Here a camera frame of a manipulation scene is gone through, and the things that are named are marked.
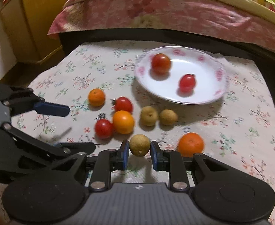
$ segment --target black robotic arm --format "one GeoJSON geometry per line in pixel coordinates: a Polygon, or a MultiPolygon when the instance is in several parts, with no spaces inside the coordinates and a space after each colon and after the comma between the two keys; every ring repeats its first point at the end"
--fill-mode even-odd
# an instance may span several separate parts
{"type": "Polygon", "coordinates": [[[0,84],[0,182],[9,184],[2,201],[12,224],[268,224],[275,193],[255,177],[202,153],[162,151],[152,141],[153,169],[169,173],[168,186],[111,184],[111,172],[127,167],[127,140],[98,156],[88,156],[94,143],[53,147],[11,125],[11,116],[31,110],[60,117],[70,111],[31,89],[0,84]]]}

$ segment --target red cherry tomato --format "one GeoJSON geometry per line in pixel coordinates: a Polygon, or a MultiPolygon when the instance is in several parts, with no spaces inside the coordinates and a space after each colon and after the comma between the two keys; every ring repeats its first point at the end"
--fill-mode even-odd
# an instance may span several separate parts
{"type": "Polygon", "coordinates": [[[132,113],[132,110],[133,110],[133,106],[132,106],[132,103],[131,101],[124,97],[124,96],[121,96],[119,97],[116,102],[114,103],[115,105],[115,111],[127,111],[127,112],[130,112],[132,113]]]}
{"type": "Polygon", "coordinates": [[[179,81],[179,89],[181,92],[190,92],[196,85],[194,74],[185,74],[179,81]]]}
{"type": "Polygon", "coordinates": [[[168,56],[158,53],[152,58],[151,66],[155,73],[164,74],[170,70],[172,63],[168,56]]]}
{"type": "Polygon", "coordinates": [[[113,135],[113,124],[107,119],[100,119],[95,124],[95,133],[100,139],[107,139],[113,135]]]}

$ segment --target screw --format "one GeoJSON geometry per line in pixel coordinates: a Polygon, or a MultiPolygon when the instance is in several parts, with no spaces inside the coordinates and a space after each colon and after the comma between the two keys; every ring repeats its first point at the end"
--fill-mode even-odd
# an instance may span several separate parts
{"type": "Polygon", "coordinates": [[[11,125],[9,123],[5,123],[5,124],[3,124],[3,128],[6,130],[9,130],[9,129],[11,129],[11,125]]]}
{"type": "Polygon", "coordinates": [[[183,190],[185,189],[186,187],[188,187],[188,184],[185,183],[185,182],[175,182],[173,183],[173,187],[177,190],[183,190]]]}
{"type": "Polygon", "coordinates": [[[100,181],[96,181],[96,182],[93,182],[91,184],[91,187],[93,189],[96,189],[96,190],[103,189],[105,187],[105,183],[104,182],[100,182],[100,181]]]}
{"type": "Polygon", "coordinates": [[[66,154],[70,154],[71,151],[69,150],[69,148],[63,148],[63,152],[66,153],[66,154]]]}
{"type": "Polygon", "coordinates": [[[10,103],[9,103],[9,101],[3,101],[3,105],[4,105],[4,106],[9,106],[10,103]]]}

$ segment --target floral tablecloth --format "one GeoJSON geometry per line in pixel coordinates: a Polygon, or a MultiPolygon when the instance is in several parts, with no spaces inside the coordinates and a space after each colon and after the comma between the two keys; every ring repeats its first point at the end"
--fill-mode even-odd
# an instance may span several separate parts
{"type": "MultiPolygon", "coordinates": [[[[105,149],[118,149],[123,139],[145,134],[162,149],[176,149],[185,133],[196,132],[205,142],[205,154],[264,180],[275,191],[275,108],[267,85],[253,61],[226,57],[224,67],[230,85],[219,101],[203,106],[182,106],[148,94],[134,79],[136,60],[144,52],[169,44],[145,41],[108,41],[79,46],[56,67],[40,74],[29,87],[47,101],[70,106],[65,117],[22,114],[13,119],[18,129],[49,144],[93,141],[97,155],[105,149]],[[105,105],[92,108],[87,95],[94,88],[106,94],[105,105]],[[115,134],[107,140],[94,135],[100,113],[113,115],[111,100],[126,96],[134,105],[136,121],[130,135],[115,134]],[[173,127],[157,124],[154,129],[139,124],[140,109],[154,106],[158,111],[173,109],[179,115],[173,127]]],[[[112,182],[168,182],[167,172],[152,169],[150,153],[129,157],[126,171],[112,173],[112,182]]],[[[5,186],[0,185],[0,195],[5,186]]],[[[275,225],[275,208],[270,220],[275,225]]]]}

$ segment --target wooden furniture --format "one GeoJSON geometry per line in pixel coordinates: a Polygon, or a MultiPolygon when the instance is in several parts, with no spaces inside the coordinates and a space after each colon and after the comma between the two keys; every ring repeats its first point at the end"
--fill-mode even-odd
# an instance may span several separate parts
{"type": "Polygon", "coordinates": [[[61,50],[59,40],[47,37],[67,0],[9,0],[0,19],[18,62],[43,63],[61,50]]]}

